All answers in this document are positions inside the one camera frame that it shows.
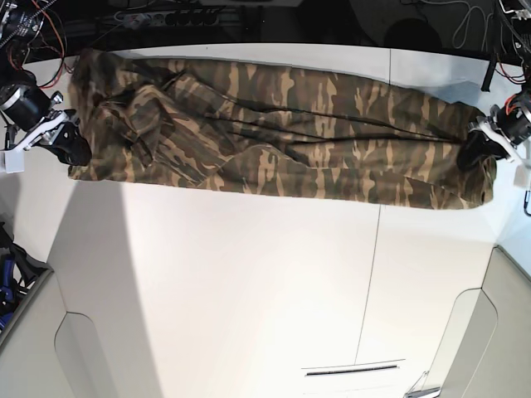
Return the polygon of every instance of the blue object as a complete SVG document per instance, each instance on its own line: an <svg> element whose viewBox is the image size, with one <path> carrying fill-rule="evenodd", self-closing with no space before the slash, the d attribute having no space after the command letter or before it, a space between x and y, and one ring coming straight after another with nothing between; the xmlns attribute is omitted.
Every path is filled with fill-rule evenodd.
<svg viewBox="0 0 531 398"><path fill-rule="evenodd" d="M0 330L6 328L7 323L13 318L13 313L5 313L0 317Z"/></svg>
<svg viewBox="0 0 531 398"><path fill-rule="evenodd" d="M15 261L12 259L5 259L3 266L3 275L2 275L2 290L6 296L5 301L13 303L15 301L15 292L11 288L13 280L13 271L15 270Z"/></svg>

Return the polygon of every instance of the black cable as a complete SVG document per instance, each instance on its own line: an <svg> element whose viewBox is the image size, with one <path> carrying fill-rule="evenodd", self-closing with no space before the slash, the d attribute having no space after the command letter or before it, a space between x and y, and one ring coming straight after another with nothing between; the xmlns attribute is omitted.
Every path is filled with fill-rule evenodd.
<svg viewBox="0 0 531 398"><path fill-rule="evenodd" d="M507 76L507 75L504 75L503 73L501 73L498 69L496 69L496 66L498 65L497 61L496 63L494 64L494 72L496 72L498 75L504 77L505 79L507 79L510 83L514 84L514 85L525 85L525 81L515 81L513 80L512 78L515 77L515 76Z"/></svg>
<svg viewBox="0 0 531 398"><path fill-rule="evenodd" d="M92 47L97 41L101 40L103 37L107 36L109 33L111 33L114 29L117 29L119 27L122 27L123 25L125 24L125 22L122 22L120 23L119 25L116 25L112 28L110 28L107 32L105 32L103 35L101 35L100 37L98 37L96 40L94 40L93 42L91 42L88 46L86 46L85 48L90 48Z"/></svg>
<svg viewBox="0 0 531 398"><path fill-rule="evenodd" d="M57 0L51 0L46 6L42 7L40 10L37 10L34 12L28 19L26 19L23 23L19 24L17 29L15 29L11 35L9 35L4 40L0 41L0 48L4 47L11 39L13 39L24 27L29 27L32 24L32 21L35 17L38 17L41 15L44 11L46 11L52 4L54 4Z"/></svg>
<svg viewBox="0 0 531 398"><path fill-rule="evenodd" d="M505 15L504 13L504 10L501 9L501 4L498 3L498 11L499 11L499 16L501 17L501 21L504 23L504 25L511 31L511 33L513 33L513 36L517 38L517 40L520 42L520 44L522 45L522 47L529 53L531 54L531 47L529 47L527 45L527 43L525 42L525 40L519 35L519 33L516 31L516 29L514 29L513 27L513 24L509 21L509 19L507 19L507 16Z"/></svg>
<svg viewBox="0 0 531 398"><path fill-rule="evenodd" d="M4 136L4 140L3 140L3 147L4 147L4 150L8 150L9 149L9 146L10 146L10 137L9 137L9 128L11 127L11 123L9 123L9 121L7 120L6 116L3 114L3 112L0 110L0 115L2 116L2 119L4 121L4 123L6 124L6 134Z"/></svg>
<svg viewBox="0 0 531 398"><path fill-rule="evenodd" d="M403 5L403 6L415 6L415 9L417 10L417 13L422 17L424 22L427 23L428 25L430 25L430 22L428 21L428 17L421 10L422 2L420 2L419 0L410 0L409 2L404 2L403 0L399 0L399 1L400 1L401 5Z"/></svg>
<svg viewBox="0 0 531 398"><path fill-rule="evenodd" d="M57 72L53 75L53 77L48 80L44 85L39 85L39 88L41 87L46 87L47 85L50 85L51 83L53 83L56 79L57 79L57 76L59 75L59 73L62 71L63 67L65 66L65 57L63 56L61 58L61 63L59 64L59 69L57 69Z"/></svg>
<svg viewBox="0 0 531 398"><path fill-rule="evenodd" d="M59 15L57 14L57 12L53 11L51 8L48 10L48 12L51 12L54 17L57 19L57 21L59 22L59 25L61 25L61 30L63 31L63 39L64 39L64 46L65 46L65 56L66 56L66 53L68 52L68 40L66 39L66 30L65 30L65 26L63 25L63 21L61 20L61 17L59 17Z"/></svg>
<svg viewBox="0 0 531 398"><path fill-rule="evenodd" d="M531 217L531 212L529 212L529 199L531 198L531 191L525 192L524 197L524 213L527 217Z"/></svg>

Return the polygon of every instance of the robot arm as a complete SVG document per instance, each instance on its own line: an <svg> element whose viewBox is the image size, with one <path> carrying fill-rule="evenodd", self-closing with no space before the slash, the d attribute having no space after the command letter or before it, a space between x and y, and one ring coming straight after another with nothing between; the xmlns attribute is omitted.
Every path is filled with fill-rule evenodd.
<svg viewBox="0 0 531 398"><path fill-rule="evenodd" d="M513 34L514 49L522 60L524 70L524 82L521 84L522 90L507 99L504 106L500 108L493 105L490 114L486 117L478 118L470 124L468 139L461 148L457 165L460 170L467 172L478 162L486 157L494 157L496 160L506 159L516 163L516 173L514 185L523 188L525 193L524 212L531 216L528 209L531 198L531 160L529 159L531 137L531 35L520 35L515 25L519 23L529 29L531 20L531 0L497 0L495 18L510 29ZM498 54L494 54L494 62L491 61L487 76L492 76L498 61ZM526 155L522 157L520 146L525 147Z"/></svg>
<svg viewBox="0 0 531 398"><path fill-rule="evenodd" d="M87 165L92 156L89 144L80 136L76 112L54 109L62 103L62 94L57 91L49 98L31 72L12 67L5 51L9 41L32 40L42 27L41 12L53 3L31 13L17 0L0 0L0 115L7 126L0 172L22 172L24 152L32 147L47 149L60 162L74 166ZM19 132L24 137L17 141Z"/></svg>

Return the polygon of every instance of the camouflage jacket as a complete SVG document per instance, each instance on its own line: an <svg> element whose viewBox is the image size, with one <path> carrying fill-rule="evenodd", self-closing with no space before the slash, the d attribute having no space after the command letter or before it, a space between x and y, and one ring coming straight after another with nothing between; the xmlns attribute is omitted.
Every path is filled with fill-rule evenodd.
<svg viewBox="0 0 531 398"><path fill-rule="evenodd" d="M71 178L462 209L496 165L455 164L480 114L355 75L86 51L70 94L93 151Z"/></svg>

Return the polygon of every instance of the electrical cable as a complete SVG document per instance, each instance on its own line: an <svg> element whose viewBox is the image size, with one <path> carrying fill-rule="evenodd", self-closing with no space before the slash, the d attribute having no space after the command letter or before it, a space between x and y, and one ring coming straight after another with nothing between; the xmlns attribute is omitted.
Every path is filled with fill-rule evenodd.
<svg viewBox="0 0 531 398"><path fill-rule="evenodd" d="M498 69L495 69L495 70L496 70L496 72L499 75L502 75L505 79L507 79L508 81L513 83L514 85L523 85L525 83L525 78L522 79L522 80L519 80L519 79L524 77L524 74L519 75L519 76L511 76L505 71L504 65L501 63L501 60L499 59L499 56L498 56L498 63L499 63L499 68L501 69L501 72L499 72Z"/></svg>
<svg viewBox="0 0 531 398"><path fill-rule="evenodd" d="M31 0L33 5L38 9L42 9L41 6L39 6L39 4L37 3L36 0ZM61 58L61 63L59 65L59 69L57 70L57 72L54 74L54 76L51 78L51 80L47 81L44 85L39 85L39 88L41 89L50 89L51 87L55 86L57 84L57 82L59 81L59 79L61 78L61 75L62 75L62 71L63 71L63 68L65 66L65 55L66 55L66 50L65 50L65 45L63 44L63 40L61 39L61 35L59 34L59 32L57 31L57 28L56 28L56 24L53 22L53 20L51 19L51 17L48 15L48 13L46 11L43 12L43 15L45 16L45 18L49 21L50 23L50 26L51 26L51 29L54 31L54 33L56 34L56 37L57 37L57 40L59 41L59 45L61 46L61 53L59 54L59 57ZM47 42L46 40L44 39L44 36L42 37L42 41L43 43L45 43L48 47L51 47Z"/></svg>
<svg viewBox="0 0 531 398"><path fill-rule="evenodd" d="M417 1L418 2L422 2L424 4L431 5L431 6L449 6L449 5L452 5L452 4L463 4L463 5L468 7L468 11L466 12L466 14L463 17L463 20L461 21L459 26L454 31L454 35L452 36L452 39L451 39L451 44L457 50L463 48L463 46L465 45L466 39L468 37L468 28L470 26L470 19L472 17L472 12L474 10L478 10L481 13L481 15L483 16L483 23L484 23L484 26L485 26L485 30L484 30L484 33L483 33L483 41L481 42L481 50L482 51L486 51L487 50L487 33L488 33L488 30L489 30L490 19L494 15L493 13L490 13L490 14L486 15L485 11L483 11L483 8L481 8L480 6L471 6L465 0L450 0L449 2L431 2L429 0L417 0ZM463 40L462 40L462 42L460 44L457 44L456 43L457 35L461 31L461 29L463 29L463 27L465 28L465 33L464 33L464 36L463 36Z"/></svg>
<svg viewBox="0 0 531 398"><path fill-rule="evenodd" d="M516 97L516 94L511 95L506 101L505 101L505 114L510 115L511 112L513 112L516 109L516 105L511 106L511 103L514 100L514 97Z"/></svg>
<svg viewBox="0 0 531 398"><path fill-rule="evenodd" d="M145 3L143 6L137 6L137 7L127 7L127 8L121 8L121 11L133 11L133 10L141 10L143 8L153 6L156 2L178 2L177 0L151 0L150 2Z"/></svg>
<svg viewBox="0 0 531 398"><path fill-rule="evenodd" d="M516 43L514 42L514 35L511 35L511 41L513 42L514 52L515 52L516 55L519 57L519 59L522 60L522 62L524 62L524 58L520 55L520 52L519 52L518 49L516 48Z"/></svg>
<svg viewBox="0 0 531 398"><path fill-rule="evenodd" d="M13 46L12 46L12 43L9 45L9 47L7 48L7 60L9 61L9 65L11 65L11 67L14 69L14 70L20 70L20 68L18 66L15 65L15 61L13 60Z"/></svg>
<svg viewBox="0 0 531 398"><path fill-rule="evenodd" d="M114 29L117 29L121 26L123 26L125 24L125 22L122 22L114 27L111 27L107 32L105 32L103 35L101 35L100 37L98 37L96 40L94 40L93 42L91 42L88 46L86 46L86 48L89 48L89 47L92 47L97 41L101 40L103 37L107 36L109 33L111 33Z"/></svg>
<svg viewBox="0 0 531 398"><path fill-rule="evenodd" d="M24 59L22 60L22 63L20 65L20 67L22 68L24 66L24 64L26 63L27 59L29 58L30 56L30 53L32 52L32 48L30 47L29 43L26 44L26 55L24 56Z"/></svg>
<svg viewBox="0 0 531 398"><path fill-rule="evenodd" d="M13 39L21 31L21 29L25 27L29 27L32 24L32 21L35 17L38 17L39 15L41 15L44 11L46 11L49 7L51 7L52 4L54 4L57 1L58 0L50 0L50 2L46 6L41 7L41 9L34 12L26 21L19 23L17 29L13 30L13 32L8 37L0 41L0 48L4 47L11 39Z"/></svg>
<svg viewBox="0 0 531 398"><path fill-rule="evenodd" d="M500 31L499 31L499 43L501 45L501 49L504 51L504 54L507 54L507 49L505 48L505 44L504 44L504 26L503 25L500 27Z"/></svg>
<svg viewBox="0 0 531 398"><path fill-rule="evenodd" d="M416 1L411 0L410 2L404 2L403 0L400 0L400 3L403 6L415 6L415 9L417 10L418 15L422 17L425 23L427 23L428 25L430 24L426 14L422 12L421 10L421 5L422 5L421 2L419 2L418 0Z"/></svg>
<svg viewBox="0 0 531 398"><path fill-rule="evenodd" d="M504 25L511 31L511 33L513 33L513 36L516 37L516 40L518 40L520 42L520 44L522 45L522 47L528 52L528 53L531 53L531 47L529 47L527 45L527 43L525 42L525 40L519 35L519 33L516 31L516 29L514 29L514 26L512 23L509 22L509 19L507 18L507 16L504 14L504 10L502 9L501 12L499 13L499 16L501 17L501 22L504 23Z"/></svg>
<svg viewBox="0 0 531 398"><path fill-rule="evenodd" d="M57 12L53 11L52 9L48 11L50 11L54 15L54 17L57 18L57 21L59 22L59 25L61 26L61 30L63 32L63 42L65 44L65 58L66 58L66 55L68 54L68 38L66 37L65 25L63 24L63 21L61 20L61 17L59 17ZM74 69L68 66L68 64L66 63L66 60L65 60L65 70L66 70L66 73L70 73L70 74L74 73Z"/></svg>
<svg viewBox="0 0 531 398"><path fill-rule="evenodd" d="M42 48L46 48L48 50L52 50L53 52L55 52L58 56L61 56L61 52L59 50L57 50L54 46L51 46L50 44L48 44L48 42L46 41L46 39L44 37L41 37L41 41L42 41L42 44L44 46L40 46L40 47L34 47L33 50L40 50Z"/></svg>
<svg viewBox="0 0 531 398"><path fill-rule="evenodd" d="M124 21L123 18L122 18L122 19L119 19L119 18L118 18L118 14L120 14L120 13L121 13L121 11L117 11L117 12L114 14L114 20L115 20L115 21L118 21L118 22L123 22L123 21Z"/></svg>
<svg viewBox="0 0 531 398"><path fill-rule="evenodd" d="M529 212L529 199L531 198L531 191L525 192L524 197L524 213L527 217L531 217L531 212Z"/></svg>

